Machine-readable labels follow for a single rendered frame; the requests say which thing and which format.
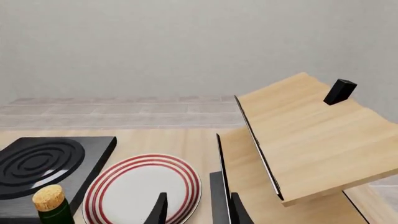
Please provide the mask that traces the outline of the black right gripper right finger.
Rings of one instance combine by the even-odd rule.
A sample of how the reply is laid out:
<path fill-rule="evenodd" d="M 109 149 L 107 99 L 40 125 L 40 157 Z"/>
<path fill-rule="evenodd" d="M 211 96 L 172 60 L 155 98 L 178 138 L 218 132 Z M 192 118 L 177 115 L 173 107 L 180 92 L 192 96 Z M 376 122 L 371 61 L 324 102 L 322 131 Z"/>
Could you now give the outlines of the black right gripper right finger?
<path fill-rule="evenodd" d="M 231 193 L 230 217 L 231 224 L 254 224 L 236 192 Z"/>

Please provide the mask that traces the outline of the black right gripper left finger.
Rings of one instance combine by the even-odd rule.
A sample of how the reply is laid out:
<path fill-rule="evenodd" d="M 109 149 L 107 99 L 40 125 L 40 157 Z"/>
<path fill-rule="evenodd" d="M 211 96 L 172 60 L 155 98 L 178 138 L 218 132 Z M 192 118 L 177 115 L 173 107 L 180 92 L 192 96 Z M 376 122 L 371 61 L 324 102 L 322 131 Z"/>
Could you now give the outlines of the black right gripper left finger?
<path fill-rule="evenodd" d="M 167 209 L 167 193 L 162 192 L 159 194 L 159 197 L 144 224 L 166 224 Z"/>

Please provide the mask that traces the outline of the white plate with red rings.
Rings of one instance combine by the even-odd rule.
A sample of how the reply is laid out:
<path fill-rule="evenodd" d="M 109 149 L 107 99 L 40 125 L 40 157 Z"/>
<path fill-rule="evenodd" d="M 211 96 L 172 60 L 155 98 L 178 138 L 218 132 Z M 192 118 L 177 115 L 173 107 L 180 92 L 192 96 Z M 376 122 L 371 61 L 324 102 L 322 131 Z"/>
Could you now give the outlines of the white plate with red rings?
<path fill-rule="evenodd" d="M 165 224 L 185 224 L 200 203 L 202 184 L 194 168 L 167 154 L 127 158 L 100 173 L 86 191 L 86 224 L 144 224 L 159 195 L 167 194 Z"/>

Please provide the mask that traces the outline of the flat black stove plate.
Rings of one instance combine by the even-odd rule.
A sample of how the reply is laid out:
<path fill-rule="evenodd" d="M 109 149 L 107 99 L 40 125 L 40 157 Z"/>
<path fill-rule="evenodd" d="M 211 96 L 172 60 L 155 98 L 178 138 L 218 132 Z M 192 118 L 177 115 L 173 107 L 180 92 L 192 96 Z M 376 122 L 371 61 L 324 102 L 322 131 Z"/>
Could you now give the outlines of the flat black stove plate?
<path fill-rule="evenodd" d="M 19 138 L 0 151 L 0 224 L 40 224 L 32 196 L 62 186 L 75 213 L 117 145 L 114 136 Z"/>

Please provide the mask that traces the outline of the pale wooden rack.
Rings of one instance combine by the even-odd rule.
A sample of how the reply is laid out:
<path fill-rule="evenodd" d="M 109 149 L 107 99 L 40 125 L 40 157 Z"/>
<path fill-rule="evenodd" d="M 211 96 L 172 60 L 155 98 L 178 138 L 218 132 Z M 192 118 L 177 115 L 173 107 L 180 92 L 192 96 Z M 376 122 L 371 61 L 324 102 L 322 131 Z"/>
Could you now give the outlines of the pale wooden rack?
<path fill-rule="evenodd" d="M 236 192 L 254 224 L 398 224 L 369 187 L 398 175 L 398 124 L 306 73 L 236 96 L 244 126 L 216 136 L 231 224 Z"/>

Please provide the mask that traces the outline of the green bottle with cork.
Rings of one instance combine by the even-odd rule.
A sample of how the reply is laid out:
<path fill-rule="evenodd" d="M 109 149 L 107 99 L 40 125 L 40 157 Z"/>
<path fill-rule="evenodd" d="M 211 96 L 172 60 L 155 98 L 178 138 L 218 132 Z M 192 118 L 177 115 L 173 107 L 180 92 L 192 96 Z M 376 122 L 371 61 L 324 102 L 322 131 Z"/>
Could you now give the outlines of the green bottle with cork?
<path fill-rule="evenodd" d="M 32 197 L 41 224 L 75 224 L 62 186 L 52 184 L 38 190 Z"/>

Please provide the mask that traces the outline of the small black block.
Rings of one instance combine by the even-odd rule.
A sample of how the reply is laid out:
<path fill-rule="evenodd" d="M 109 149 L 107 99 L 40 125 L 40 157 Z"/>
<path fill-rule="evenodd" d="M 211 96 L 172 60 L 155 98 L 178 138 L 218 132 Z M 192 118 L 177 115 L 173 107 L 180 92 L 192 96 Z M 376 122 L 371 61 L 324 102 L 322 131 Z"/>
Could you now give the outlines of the small black block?
<path fill-rule="evenodd" d="M 349 80 L 337 79 L 335 84 L 324 98 L 323 102 L 331 106 L 345 101 L 350 97 L 356 87 L 357 84 Z"/>

